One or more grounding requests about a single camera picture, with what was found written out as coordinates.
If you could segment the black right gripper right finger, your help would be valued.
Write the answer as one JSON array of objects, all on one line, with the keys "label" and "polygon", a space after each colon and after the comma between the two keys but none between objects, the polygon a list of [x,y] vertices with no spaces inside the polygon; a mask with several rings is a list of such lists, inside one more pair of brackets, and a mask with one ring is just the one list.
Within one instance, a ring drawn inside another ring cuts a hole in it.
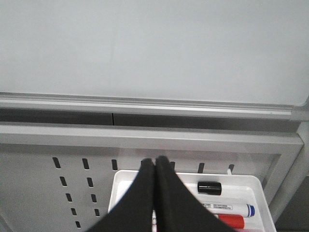
[{"label": "black right gripper right finger", "polygon": [[233,232],[193,196],[165,156],[155,160],[154,210],[159,232]]}]

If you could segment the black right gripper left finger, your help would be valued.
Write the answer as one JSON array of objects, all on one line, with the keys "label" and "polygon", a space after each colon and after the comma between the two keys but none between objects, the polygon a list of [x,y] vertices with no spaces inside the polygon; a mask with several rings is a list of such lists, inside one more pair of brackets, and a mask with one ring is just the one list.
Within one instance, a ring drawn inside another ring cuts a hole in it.
[{"label": "black right gripper left finger", "polygon": [[155,166],[143,159],[139,171],[114,208],[89,232],[151,232],[155,186]]}]

